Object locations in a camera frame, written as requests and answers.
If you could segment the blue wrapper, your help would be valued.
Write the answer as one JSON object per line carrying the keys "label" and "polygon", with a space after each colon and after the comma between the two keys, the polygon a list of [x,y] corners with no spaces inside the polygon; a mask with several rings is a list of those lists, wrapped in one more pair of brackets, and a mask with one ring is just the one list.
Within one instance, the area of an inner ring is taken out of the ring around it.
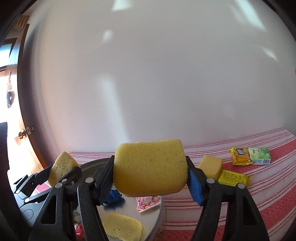
{"label": "blue wrapper", "polygon": [[123,207],[124,204],[125,199],[122,197],[122,194],[118,190],[111,189],[109,192],[109,196],[104,201],[103,208],[105,210],[116,209]]}

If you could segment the porous yellow sponge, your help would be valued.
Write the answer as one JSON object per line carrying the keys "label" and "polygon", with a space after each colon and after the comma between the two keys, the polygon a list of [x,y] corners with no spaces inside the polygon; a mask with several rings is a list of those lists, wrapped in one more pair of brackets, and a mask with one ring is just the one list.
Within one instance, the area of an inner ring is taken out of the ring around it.
{"label": "porous yellow sponge", "polygon": [[79,164],[74,158],[72,158],[67,152],[62,152],[56,159],[53,164],[48,182],[51,187],[54,187],[55,184],[73,168],[79,167]]}

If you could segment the red snack packet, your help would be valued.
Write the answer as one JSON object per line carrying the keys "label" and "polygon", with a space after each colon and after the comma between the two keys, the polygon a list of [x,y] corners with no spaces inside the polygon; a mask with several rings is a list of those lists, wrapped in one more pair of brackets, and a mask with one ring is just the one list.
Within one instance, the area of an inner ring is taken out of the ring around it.
{"label": "red snack packet", "polygon": [[77,241],[85,241],[82,224],[81,223],[75,223],[74,228],[75,228],[76,240]]}

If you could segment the large yellow snack packet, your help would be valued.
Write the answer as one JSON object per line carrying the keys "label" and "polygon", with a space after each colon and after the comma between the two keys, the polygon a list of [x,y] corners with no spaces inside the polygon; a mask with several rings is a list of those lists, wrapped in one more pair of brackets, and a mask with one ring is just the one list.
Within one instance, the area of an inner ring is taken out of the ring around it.
{"label": "large yellow snack packet", "polygon": [[249,180],[249,176],[223,169],[220,177],[218,178],[218,183],[228,186],[236,186],[237,184],[242,183],[247,186]]}

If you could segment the pale yellow wafer sponge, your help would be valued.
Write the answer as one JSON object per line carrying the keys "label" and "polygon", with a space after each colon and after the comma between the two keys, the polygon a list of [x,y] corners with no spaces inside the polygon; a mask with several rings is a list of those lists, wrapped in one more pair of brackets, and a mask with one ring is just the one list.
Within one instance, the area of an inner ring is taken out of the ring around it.
{"label": "pale yellow wafer sponge", "polygon": [[107,235],[119,240],[140,240],[142,224],[139,220],[125,215],[111,213],[103,220]]}

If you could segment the pink floral snack packet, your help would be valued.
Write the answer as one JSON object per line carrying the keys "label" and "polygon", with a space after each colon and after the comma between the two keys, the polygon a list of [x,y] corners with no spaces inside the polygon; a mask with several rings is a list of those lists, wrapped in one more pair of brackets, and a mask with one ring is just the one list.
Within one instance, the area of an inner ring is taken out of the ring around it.
{"label": "pink floral snack packet", "polygon": [[135,197],[137,201],[137,211],[139,213],[147,211],[161,204],[160,196],[145,196],[145,197]]}

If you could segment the yellow sponge with green base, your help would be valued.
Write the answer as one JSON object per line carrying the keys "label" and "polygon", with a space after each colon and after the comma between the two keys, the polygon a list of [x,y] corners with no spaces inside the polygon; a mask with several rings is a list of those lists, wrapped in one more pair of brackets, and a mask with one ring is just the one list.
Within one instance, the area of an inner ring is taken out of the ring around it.
{"label": "yellow sponge with green base", "polygon": [[167,195],[181,191],[188,165],[180,140],[123,143],[115,151],[113,182],[128,197]]}

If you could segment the yellow sponge block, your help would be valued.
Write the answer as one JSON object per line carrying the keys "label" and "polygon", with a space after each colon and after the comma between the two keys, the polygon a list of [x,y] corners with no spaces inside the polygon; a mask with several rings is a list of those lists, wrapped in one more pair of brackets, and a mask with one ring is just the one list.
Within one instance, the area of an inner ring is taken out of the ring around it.
{"label": "yellow sponge block", "polygon": [[206,155],[199,163],[198,168],[204,172],[207,178],[217,181],[222,172],[222,164],[221,158]]}

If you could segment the small orange snack packet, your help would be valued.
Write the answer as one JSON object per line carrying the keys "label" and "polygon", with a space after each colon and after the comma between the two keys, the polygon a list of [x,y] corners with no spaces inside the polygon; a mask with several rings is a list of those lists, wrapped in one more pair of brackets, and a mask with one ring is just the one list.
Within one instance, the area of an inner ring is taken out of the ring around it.
{"label": "small orange snack packet", "polygon": [[235,166],[248,166],[253,164],[247,148],[234,147],[230,149],[230,153],[232,154],[232,164]]}

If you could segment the green tissue pack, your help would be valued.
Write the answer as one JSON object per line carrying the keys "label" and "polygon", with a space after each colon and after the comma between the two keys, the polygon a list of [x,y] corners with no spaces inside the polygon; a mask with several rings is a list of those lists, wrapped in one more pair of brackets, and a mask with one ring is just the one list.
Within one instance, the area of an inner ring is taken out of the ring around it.
{"label": "green tissue pack", "polygon": [[249,156],[254,165],[269,165],[271,155],[267,148],[249,147]]}

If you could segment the wooden door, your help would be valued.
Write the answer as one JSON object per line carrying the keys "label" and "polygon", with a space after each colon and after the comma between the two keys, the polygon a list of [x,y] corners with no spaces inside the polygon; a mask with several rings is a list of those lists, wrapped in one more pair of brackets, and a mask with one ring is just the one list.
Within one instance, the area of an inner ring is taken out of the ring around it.
{"label": "wooden door", "polygon": [[[12,29],[14,36],[4,39],[1,45],[1,122],[8,124],[8,179],[13,184],[25,175],[37,173],[44,168],[31,143],[32,134],[19,139],[18,134],[29,126],[24,113],[27,93],[22,90],[22,64],[26,36],[30,24],[25,22],[20,30]],[[11,108],[7,108],[6,92],[11,71],[11,83],[15,93]]]}

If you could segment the red white striped cloth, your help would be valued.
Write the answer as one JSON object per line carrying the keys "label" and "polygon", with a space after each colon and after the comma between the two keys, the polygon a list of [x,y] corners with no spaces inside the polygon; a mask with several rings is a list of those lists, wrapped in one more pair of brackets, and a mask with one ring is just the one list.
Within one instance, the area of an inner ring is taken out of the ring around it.
{"label": "red white striped cloth", "polygon": [[[236,166],[230,149],[265,148],[265,165]],[[185,183],[161,195],[161,204],[136,211],[135,195],[122,190],[121,210],[93,210],[102,240],[115,214],[142,225],[143,238],[158,232],[163,240],[281,240],[295,219],[295,136],[284,128],[199,147],[185,148]]]}

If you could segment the round metal tin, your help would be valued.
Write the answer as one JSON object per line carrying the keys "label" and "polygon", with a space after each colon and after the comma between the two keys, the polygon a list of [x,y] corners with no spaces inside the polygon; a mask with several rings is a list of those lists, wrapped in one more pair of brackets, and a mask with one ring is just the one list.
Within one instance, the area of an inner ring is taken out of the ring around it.
{"label": "round metal tin", "polygon": [[[93,176],[97,169],[103,169],[108,161],[107,159],[94,160],[88,163],[78,162],[82,169],[82,177],[79,182],[84,180],[86,177]],[[101,220],[105,219],[111,213],[117,213],[125,216],[129,216],[139,220],[143,227],[141,240],[161,240],[165,226],[166,226],[166,210],[164,207],[163,198],[161,204],[151,208],[147,211],[139,213],[137,211],[137,201],[134,197],[126,197],[125,204],[121,208],[105,210],[103,206],[97,206]],[[78,223],[80,221],[79,210],[74,211],[74,220]]]}

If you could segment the dark hanging ornament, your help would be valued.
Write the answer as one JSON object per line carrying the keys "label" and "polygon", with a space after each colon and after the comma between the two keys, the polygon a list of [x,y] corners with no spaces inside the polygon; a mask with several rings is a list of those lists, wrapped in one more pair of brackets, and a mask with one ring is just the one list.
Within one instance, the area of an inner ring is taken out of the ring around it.
{"label": "dark hanging ornament", "polygon": [[15,98],[15,93],[13,91],[13,86],[11,83],[11,71],[9,71],[9,78],[8,78],[8,85],[7,85],[7,92],[6,92],[6,104],[7,108],[11,108]]}

